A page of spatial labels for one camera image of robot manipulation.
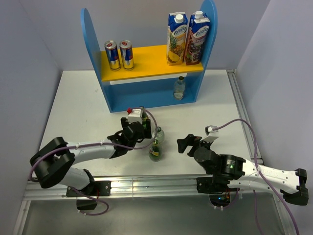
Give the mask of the green glass bottle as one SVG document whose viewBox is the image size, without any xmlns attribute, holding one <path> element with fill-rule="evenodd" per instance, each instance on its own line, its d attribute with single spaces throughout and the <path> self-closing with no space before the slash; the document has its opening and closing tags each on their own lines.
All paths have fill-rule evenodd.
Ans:
<svg viewBox="0 0 313 235">
<path fill-rule="evenodd" d="M 148 118 L 148 115 L 147 113 L 144 111 L 144 106 L 139 106 L 142 110 L 142 125 L 144 127 L 145 130 L 148 130 L 149 128 L 147 127 L 147 120 L 149 119 Z"/>
<path fill-rule="evenodd" d="M 162 146 L 159 140 L 155 139 L 149 147 L 149 157 L 153 162 L 158 162 L 162 158 Z"/>
</svg>

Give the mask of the green glass bottle front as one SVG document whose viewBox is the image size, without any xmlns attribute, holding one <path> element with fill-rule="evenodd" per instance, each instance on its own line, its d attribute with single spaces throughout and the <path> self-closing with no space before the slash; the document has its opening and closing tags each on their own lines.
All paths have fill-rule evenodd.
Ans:
<svg viewBox="0 0 313 235">
<path fill-rule="evenodd" d="M 158 162 L 162 158 L 162 146 L 159 140 L 155 139 L 149 147 L 149 157 L 153 162 Z"/>
</svg>

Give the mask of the energy drink can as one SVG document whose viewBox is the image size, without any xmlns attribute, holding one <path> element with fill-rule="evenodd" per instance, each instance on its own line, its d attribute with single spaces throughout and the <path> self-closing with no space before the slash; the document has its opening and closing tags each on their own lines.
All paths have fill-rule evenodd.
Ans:
<svg viewBox="0 0 313 235">
<path fill-rule="evenodd" d="M 112 71 L 118 71 L 121 68 L 117 44 L 115 41 L 106 41 L 104 44 L 108 63 Z"/>
<path fill-rule="evenodd" d="M 122 57 L 122 64 L 125 70 L 130 71 L 134 68 L 134 56 L 132 50 L 132 43 L 124 40 L 120 42 L 120 52 Z"/>
</svg>

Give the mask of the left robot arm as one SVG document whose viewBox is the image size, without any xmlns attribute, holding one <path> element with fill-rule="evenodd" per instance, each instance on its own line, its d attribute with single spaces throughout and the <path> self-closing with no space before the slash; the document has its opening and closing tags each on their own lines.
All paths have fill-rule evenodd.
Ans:
<svg viewBox="0 0 313 235">
<path fill-rule="evenodd" d="M 31 173 L 35 174 L 42 188 L 57 184 L 78 189 L 83 195 L 95 191 L 92 175 L 85 169 L 75 169 L 72 165 L 95 159 L 113 159 L 135 149 L 137 143 L 152 138 L 151 120 L 131 122 L 121 118 L 122 130 L 107 137 L 103 142 L 73 144 L 56 137 L 39 150 L 31 159 Z"/>
</svg>

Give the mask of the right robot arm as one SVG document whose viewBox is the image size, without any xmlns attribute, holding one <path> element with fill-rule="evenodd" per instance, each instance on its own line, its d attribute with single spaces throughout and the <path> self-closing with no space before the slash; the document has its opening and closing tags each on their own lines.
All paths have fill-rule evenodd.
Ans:
<svg viewBox="0 0 313 235">
<path fill-rule="evenodd" d="M 209 138 L 187 135 L 177 140 L 178 152 L 182 154 L 191 147 L 188 156 L 204 169 L 207 176 L 197 178 L 197 191 L 219 194 L 227 191 L 270 191 L 275 188 L 283 199 L 293 205 L 305 206 L 309 200 L 306 188 L 307 172 L 279 170 L 255 165 L 252 161 L 229 154 L 217 154 L 211 150 Z"/>
</svg>

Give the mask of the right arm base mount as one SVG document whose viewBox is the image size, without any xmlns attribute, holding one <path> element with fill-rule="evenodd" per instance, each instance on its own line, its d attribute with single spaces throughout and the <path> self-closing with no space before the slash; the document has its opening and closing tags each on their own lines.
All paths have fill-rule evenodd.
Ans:
<svg viewBox="0 0 313 235">
<path fill-rule="evenodd" d="M 198 177 L 196 178 L 198 193 L 209 194 L 210 202 L 213 206 L 225 207 L 231 202 L 231 192 L 236 192 L 237 188 L 229 188 L 230 181 L 218 177 Z"/>
</svg>

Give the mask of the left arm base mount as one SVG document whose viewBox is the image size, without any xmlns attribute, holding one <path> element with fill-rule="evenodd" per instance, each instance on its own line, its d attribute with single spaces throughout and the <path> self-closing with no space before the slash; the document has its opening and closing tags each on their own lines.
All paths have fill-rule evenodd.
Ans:
<svg viewBox="0 0 313 235">
<path fill-rule="evenodd" d="M 111 181 L 95 181 L 90 186 L 78 190 L 74 187 L 68 187 L 66 197 L 76 198 L 76 208 L 79 213 L 85 216 L 103 215 L 109 210 L 109 205 L 101 196 L 109 196 L 111 192 Z M 106 206 L 103 212 L 91 213 L 98 204 Z"/>
</svg>

